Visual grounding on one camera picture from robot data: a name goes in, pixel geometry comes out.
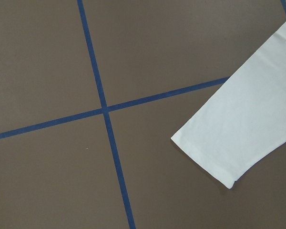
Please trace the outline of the white long-sleeve printed shirt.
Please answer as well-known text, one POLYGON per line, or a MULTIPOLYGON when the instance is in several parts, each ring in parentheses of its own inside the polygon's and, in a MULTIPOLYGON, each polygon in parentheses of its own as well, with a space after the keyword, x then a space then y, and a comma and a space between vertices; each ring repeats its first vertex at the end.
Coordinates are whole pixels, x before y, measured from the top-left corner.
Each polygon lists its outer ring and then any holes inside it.
POLYGON ((286 142, 286 22, 171 139, 227 188, 286 142))

